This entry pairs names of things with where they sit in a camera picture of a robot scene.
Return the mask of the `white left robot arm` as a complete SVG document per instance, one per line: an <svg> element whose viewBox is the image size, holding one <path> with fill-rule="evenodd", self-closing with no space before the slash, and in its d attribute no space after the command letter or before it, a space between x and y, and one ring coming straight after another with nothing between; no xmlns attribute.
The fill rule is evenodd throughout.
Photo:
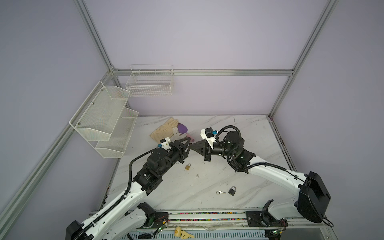
<svg viewBox="0 0 384 240"><path fill-rule="evenodd" d="M66 228L67 240L118 240L137 228L153 225L155 210L144 198L163 181L163 175L189 155L191 138L165 139L156 148L134 158L129 164L127 187L109 204L83 222Z"/></svg>

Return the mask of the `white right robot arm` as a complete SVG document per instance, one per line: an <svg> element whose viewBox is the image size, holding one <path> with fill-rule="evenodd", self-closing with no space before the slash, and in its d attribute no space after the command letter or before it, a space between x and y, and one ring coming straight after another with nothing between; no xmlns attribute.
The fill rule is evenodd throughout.
<svg viewBox="0 0 384 240"><path fill-rule="evenodd" d="M289 170L246 150L241 131L232 125L219 131L203 129L201 137L202 140L191 144L190 149L202 155L205 161L209 162L212 156L220 156L235 172L262 177L293 195L285 203L268 200L260 211L249 216L250 221L270 227L277 223L284 225L287 218L302 217L315 224L334 226L326 217L331 195L320 175Z"/></svg>

